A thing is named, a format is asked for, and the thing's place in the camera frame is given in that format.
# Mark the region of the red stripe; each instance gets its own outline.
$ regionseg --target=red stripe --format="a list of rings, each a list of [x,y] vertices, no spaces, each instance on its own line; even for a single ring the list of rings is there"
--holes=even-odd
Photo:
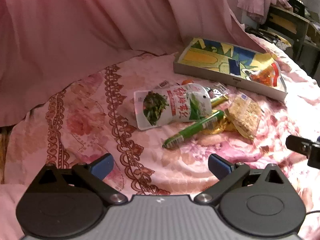
[[[167,90],[167,93],[169,95],[169,100],[170,100],[170,105],[171,105],[171,111],[172,111],[172,116],[176,115],[176,105],[174,103],[173,95],[170,90]]]
[[[279,77],[279,70],[278,67],[276,65],[276,63],[272,63],[271,64],[273,66],[273,69],[275,70],[275,77],[273,78],[273,86],[276,87],[277,86],[277,80]]]

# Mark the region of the ribbed gray surface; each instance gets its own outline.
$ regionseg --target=ribbed gray surface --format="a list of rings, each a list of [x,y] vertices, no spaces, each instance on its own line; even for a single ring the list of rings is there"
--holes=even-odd
[[[127,205],[111,207],[90,232],[74,240],[249,240],[227,227],[213,208],[188,196],[134,196]],[[283,240],[299,240],[292,235]],[[35,240],[27,236],[24,240]]]

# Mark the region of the floral bedsheet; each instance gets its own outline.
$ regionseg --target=floral bedsheet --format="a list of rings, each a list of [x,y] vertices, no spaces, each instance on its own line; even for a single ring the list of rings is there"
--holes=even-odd
[[[285,146],[289,134],[313,140],[320,135],[320,88],[276,46],[252,38],[278,56],[289,93],[283,104],[241,90],[264,111],[253,142],[238,133],[224,132],[196,135],[174,151],[163,149],[162,142],[188,124],[176,122],[139,131],[117,113],[117,107],[127,104],[136,90],[152,88],[163,80],[181,83],[188,78],[173,73],[174,55],[156,57],[145,53],[106,66],[52,96],[13,128],[4,170],[5,184],[0,185],[0,239],[16,240],[23,235],[14,208],[45,163],[69,168],[78,162],[89,163],[106,152],[113,155],[115,165],[104,181],[129,198],[132,194],[198,194],[217,182],[207,165],[208,156],[217,153],[232,163],[245,162],[252,168],[277,163],[303,199],[307,211],[320,209],[317,186],[320,171],[308,167],[304,156]],[[202,85],[211,83],[193,80]],[[228,88],[231,98],[240,92]],[[319,239],[319,218],[319,213],[308,215],[300,237]]]

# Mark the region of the cardboard box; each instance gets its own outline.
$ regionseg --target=cardboard box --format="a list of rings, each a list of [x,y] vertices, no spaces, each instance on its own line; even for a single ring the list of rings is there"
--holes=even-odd
[[[194,38],[173,62],[177,74],[217,81],[249,90],[279,101],[287,91],[283,78],[277,87],[269,87],[250,80],[249,75],[277,62],[269,53],[245,49],[236,45]]]

